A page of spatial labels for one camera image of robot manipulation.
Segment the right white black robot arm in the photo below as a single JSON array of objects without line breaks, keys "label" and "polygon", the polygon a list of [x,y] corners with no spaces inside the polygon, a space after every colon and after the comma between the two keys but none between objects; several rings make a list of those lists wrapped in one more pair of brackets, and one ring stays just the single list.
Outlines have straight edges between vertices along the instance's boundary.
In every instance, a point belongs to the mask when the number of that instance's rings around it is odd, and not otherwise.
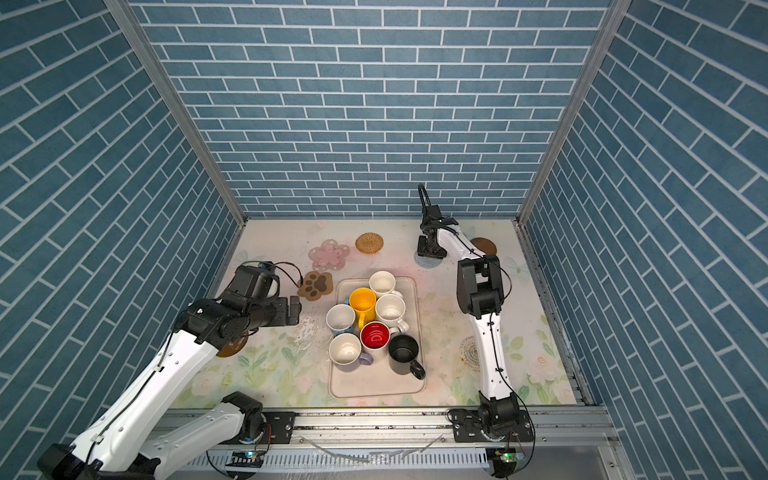
[{"label": "right white black robot arm", "polygon": [[498,257],[475,248],[458,222],[426,198],[420,229],[418,256],[456,261],[457,303],[473,327],[481,369],[478,417],[482,432],[492,439],[517,436],[522,442],[533,442],[535,426],[511,386],[503,355],[501,310],[506,296]]}]

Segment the woven rattan round coaster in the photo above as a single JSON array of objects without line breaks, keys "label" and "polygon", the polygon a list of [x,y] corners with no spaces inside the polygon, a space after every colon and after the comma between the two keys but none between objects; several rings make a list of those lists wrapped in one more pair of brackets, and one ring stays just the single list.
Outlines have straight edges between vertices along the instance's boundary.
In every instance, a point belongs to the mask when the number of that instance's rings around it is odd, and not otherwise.
[{"label": "woven rattan round coaster", "polygon": [[382,250],[383,246],[383,237],[374,232],[363,233],[355,241],[356,249],[366,255],[373,255],[378,253]]}]

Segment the cork paw print coaster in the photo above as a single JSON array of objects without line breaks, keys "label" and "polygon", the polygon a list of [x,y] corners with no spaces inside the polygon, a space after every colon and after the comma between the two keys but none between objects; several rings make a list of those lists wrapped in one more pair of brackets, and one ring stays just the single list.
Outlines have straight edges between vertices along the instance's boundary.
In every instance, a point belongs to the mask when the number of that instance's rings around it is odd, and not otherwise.
[{"label": "cork paw print coaster", "polygon": [[329,272],[310,271],[303,277],[298,296],[308,301],[317,301],[333,292],[334,281]]}]

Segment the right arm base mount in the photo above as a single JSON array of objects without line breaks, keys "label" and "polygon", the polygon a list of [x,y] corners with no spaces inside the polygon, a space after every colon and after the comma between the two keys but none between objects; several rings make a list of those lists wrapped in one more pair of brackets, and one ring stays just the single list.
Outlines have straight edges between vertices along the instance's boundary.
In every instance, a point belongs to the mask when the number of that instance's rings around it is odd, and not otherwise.
[{"label": "right arm base mount", "polygon": [[446,418],[452,426],[454,441],[457,443],[525,443],[535,439],[534,425],[526,410],[494,419],[490,414],[481,414],[478,410],[452,408],[446,412]]}]

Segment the pink flower coaster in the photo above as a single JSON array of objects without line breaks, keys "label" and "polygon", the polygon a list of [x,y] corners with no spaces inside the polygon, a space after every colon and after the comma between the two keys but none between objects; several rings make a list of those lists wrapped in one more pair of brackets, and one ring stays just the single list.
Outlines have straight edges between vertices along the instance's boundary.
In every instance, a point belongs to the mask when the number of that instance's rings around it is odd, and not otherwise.
[{"label": "pink flower coaster", "polygon": [[318,272],[339,271],[346,265],[350,248],[334,239],[326,239],[308,252],[312,269]]}]

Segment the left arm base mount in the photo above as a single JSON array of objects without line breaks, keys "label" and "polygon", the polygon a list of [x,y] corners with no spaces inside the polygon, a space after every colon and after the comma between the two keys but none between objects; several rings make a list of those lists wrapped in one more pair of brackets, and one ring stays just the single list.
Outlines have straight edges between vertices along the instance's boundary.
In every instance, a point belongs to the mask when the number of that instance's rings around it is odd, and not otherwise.
[{"label": "left arm base mount", "polygon": [[297,414],[291,411],[266,411],[249,415],[244,425],[233,435],[225,438],[221,445],[271,445],[290,443]]}]

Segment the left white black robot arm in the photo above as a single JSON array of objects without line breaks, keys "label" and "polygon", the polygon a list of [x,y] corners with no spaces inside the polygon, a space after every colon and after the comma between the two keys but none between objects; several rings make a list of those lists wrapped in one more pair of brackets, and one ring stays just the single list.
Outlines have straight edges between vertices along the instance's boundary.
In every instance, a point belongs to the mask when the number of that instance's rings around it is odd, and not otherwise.
[{"label": "left white black robot arm", "polygon": [[47,479],[166,479],[210,448],[255,444],[270,434],[260,401],[239,391],[155,440],[149,435],[187,383],[230,345],[262,328],[295,326],[296,296],[280,294],[280,263],[247,261],[216,298],[189,304],[165,345],[118,400],[69,444],[53,444],[37,466]]}]

